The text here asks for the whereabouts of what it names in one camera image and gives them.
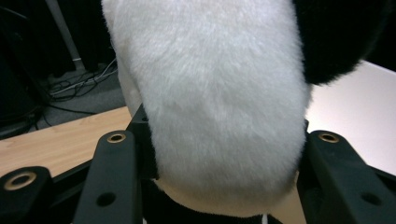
black mount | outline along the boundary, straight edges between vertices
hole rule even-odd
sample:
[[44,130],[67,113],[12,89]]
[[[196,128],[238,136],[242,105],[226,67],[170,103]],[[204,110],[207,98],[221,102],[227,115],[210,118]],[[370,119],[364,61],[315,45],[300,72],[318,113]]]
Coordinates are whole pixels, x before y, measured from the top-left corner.
[[[100,138],[91,161],[53,178],[44,167],[25,167],[1,177],[0,223],[141,224],[145,214],[149,224],[156,224],[148,216],[157,211],[142,205],[142,194],[152,196],[145,192],[153,178],[158,178],[155,152],[141,106],[126,131]],[[307,134],[297,188],[308,224],[395,223],[396,177],[367,166],[336,133]],[[189,223],[260,223],[260,217],[235,219],[180,205],[155,206],[163,210],[163,223],[167,218],[186,223],[176,217],[180,211],[194,217]],[[198,221],[202,216],[207,216],[206,222]]]

metal ring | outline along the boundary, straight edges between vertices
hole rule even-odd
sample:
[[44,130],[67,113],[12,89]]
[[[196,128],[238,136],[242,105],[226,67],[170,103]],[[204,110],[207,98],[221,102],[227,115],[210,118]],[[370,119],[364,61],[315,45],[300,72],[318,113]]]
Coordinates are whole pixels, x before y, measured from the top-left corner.
[[107,142],[109,143],[119,143],[125,140],[126,136],[123,133],[114,133],[107,138]]
[[319,138],[328,143],[337,143],[340,139],[332,133],[320,133]]
[[[15,180],[18,178],[27,177],[26,180],[23,180],[21,183],[15,183]],[[12,176],[4,185],[4,189],[6,190],[16,190],[22,189],[28,185],[30,185],[37,178],[37,174],[31,171],[25,171],[20,174]]]

stuffed panda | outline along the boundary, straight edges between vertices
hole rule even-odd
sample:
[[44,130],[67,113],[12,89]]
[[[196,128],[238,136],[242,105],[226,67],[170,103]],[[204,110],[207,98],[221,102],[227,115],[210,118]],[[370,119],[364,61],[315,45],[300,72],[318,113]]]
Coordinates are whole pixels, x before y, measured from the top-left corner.
[[353,70],[387,0],[103,0],[123,95],[143,104],[156,223],[267,223],[294,185],[313,84]]

wooden table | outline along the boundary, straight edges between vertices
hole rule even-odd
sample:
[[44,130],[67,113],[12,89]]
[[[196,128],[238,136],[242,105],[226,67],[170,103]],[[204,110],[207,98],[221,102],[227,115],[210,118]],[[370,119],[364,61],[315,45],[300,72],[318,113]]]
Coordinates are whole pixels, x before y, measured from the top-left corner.
[[[47,167],[59,175],[92,158],[99,138],[125,130],[131,121],[126,107],[0,141],[0,176],[26,166]],[[296,190],[273,214],[284,224],[303,224]]]

black fur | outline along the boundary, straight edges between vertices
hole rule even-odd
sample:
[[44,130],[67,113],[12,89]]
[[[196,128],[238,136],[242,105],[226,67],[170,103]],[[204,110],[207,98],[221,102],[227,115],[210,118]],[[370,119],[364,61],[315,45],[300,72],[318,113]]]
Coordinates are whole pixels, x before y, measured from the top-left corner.
[[303,42],[307,83],[330,82],[351,72],[375,44],[389,0],[293,0]]
[[384,32],[379,37],[375,49],[367,61],[386,67],[396,72],[396,0],[392,1],[392,11],[389,15]]

